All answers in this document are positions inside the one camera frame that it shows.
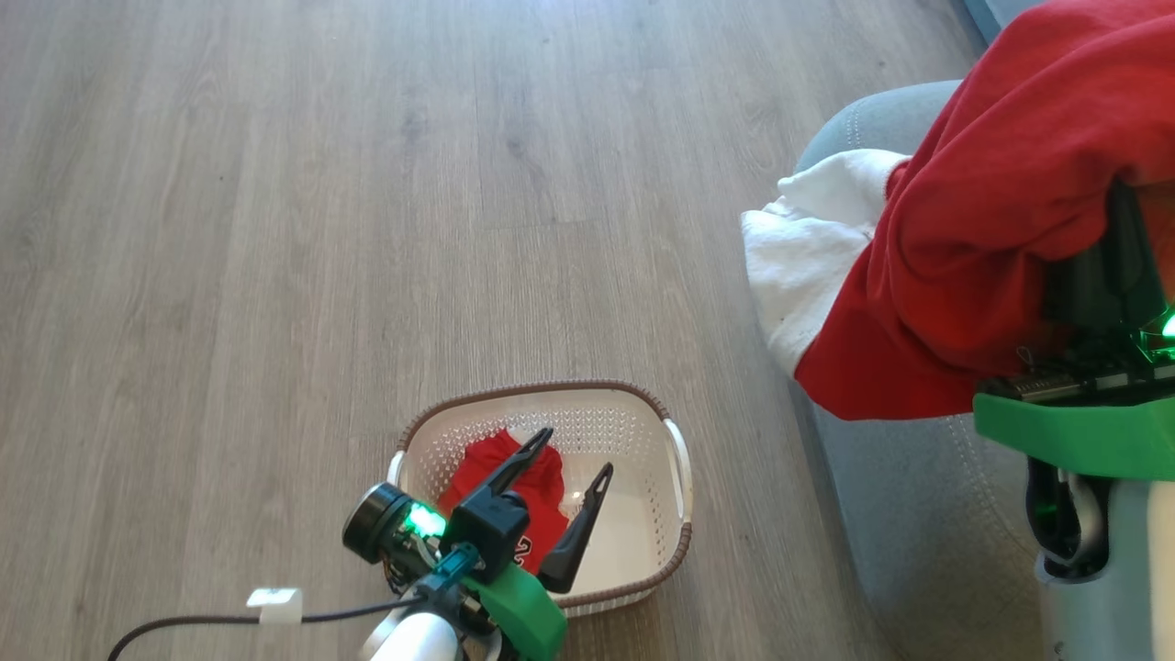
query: white laundry basket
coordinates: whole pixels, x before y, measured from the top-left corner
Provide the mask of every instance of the white laundry basket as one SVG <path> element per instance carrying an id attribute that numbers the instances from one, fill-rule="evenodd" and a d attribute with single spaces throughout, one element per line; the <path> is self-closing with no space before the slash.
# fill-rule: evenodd
<path id="1" fill-rule="evenodd" d="M 618 382 L 519 386 L 449 400 L 404 432 L 388 481 L 436 505 L 465 447 L 504 427 L 551 427 L 563 459 L 569 518 L 605 461 L 615 467 L 604 507 L 571 593 L 552 595 L 568 616 L 633 603 L 685 559 L 693 487 L 685 443 L 669 412 Z"/>

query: gray couch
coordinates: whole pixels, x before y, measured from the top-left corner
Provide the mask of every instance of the gray couch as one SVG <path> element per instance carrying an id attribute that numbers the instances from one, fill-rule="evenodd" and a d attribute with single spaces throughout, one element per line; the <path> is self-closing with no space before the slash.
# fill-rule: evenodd
<path id="1" fill-rule="evenodd" d="M 956 86 L 857 101 L 798 169 L 846 149 L 913 153 Z M 819 438 L 808 446 L 825 456 L 858 581 L 901 657 L 1041 659 L 1025 458 L 979 438 L 971 416 L 846 423 L 806 404 Z"/>

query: basket handle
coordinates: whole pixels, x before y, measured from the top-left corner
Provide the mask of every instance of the basket handle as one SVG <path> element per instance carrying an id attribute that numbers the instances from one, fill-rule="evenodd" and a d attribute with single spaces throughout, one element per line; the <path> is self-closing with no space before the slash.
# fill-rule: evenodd
<path id="1" fill-rule="evenodd" d="M 677 515 L 683 524 L 689 524 L 693 520 L 693 473 L 690 470 L 690 453 L 685 450 L 685 439 L 682 438 L 677 423 L 670 418 L 662 423 L 673 439 L 669 451 L 673 458 L 673 495 L 677 498 Z"/>
<path id="2" fill-rule="evenodd" d="M 395 457 L 391 458 L 391 464 L 388 465 L 388 484 L 394 487 L 400 487 L 400 472 L 404 467 L 407 454 L 405 451 L 396 451 Z"/>

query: brown basket rim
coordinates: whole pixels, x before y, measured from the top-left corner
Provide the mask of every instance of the brown basket rim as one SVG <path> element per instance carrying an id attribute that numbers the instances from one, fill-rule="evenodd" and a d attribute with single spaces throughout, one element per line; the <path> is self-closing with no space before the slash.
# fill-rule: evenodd
<path id="1" fill-rule="evenodd" d="M 649 406 L 657 412 L 657 417 L 664 420 L 672 420 L 669 416 L 669 410 L 665 405 L 660 403 L 659 399 L 653 397 L 649 391 L 633 386 L 632 384 L 625 382 L 609 380 L 609 379 L 585 379 L 585 380 L 570 380 L 570 382 L 542 382 L 536 384 L 523 384 L 518 386 L 508 386 L 504 389 L 490 389 L 485 391 L 478 391 L 469 396 L 462 396 L 457 398 L 451 398 L 444 400 L 436 406 L 424 411 L 417 416 L 401 434 L 400 440 L 396 441 L 396 452 L 408 452 L 409 446 L 412 444 L 412 438 L 419 432 L 421 427 L 425 423 L 431 420 L 438 413 L 448 411 L 450 409 L 456 409 L 458 406 L 464 406 L 468 404 L 477 404 L 488 400 L 516 397 L 516 396 L 529 396 L 533 393 L 545 393 L 552 391 L 584 391 L 584 390 L 602 390 L 602 391 L 623 391 L 625 393 L 636 396 L 644 400 Z M 685 554 L 690 549 L 690 540 L 693 538 L 693 524 L 686 521 L 682 525 L 682 530 L 678 532 L 677 538 L 677 549 L 673 552 L 672 558 L 666 562 L 656 574 L 649 576 L 643 581 L 636 584 L 627 584 L 620 587 L 616 587 L 607 591 L 599 591 L 582 595 L 576 595 L 572 598 L 556 599 L 555 602 L 559 608 L 576 608 L 579 606 L 590 606 L 593 603 L 602 603 L 605 601 L 612 601 L 616 599 L 623 599 L 637 593 L 651 591 L 657 586 L 665 582 L 685 561 Z"/>

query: green led light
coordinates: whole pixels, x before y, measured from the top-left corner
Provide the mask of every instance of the green led light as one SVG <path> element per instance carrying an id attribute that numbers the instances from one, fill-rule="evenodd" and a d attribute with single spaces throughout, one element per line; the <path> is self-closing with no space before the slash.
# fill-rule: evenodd
<path id="1" fill-rule="evenodd" d="M 418 503 L 412 504 L 408 512 L 408 527 L 415 528 L 416 534 L 422 538 L 439 538 L 444 534 L 446 526 L 444 517 L 432 512 Z"/>

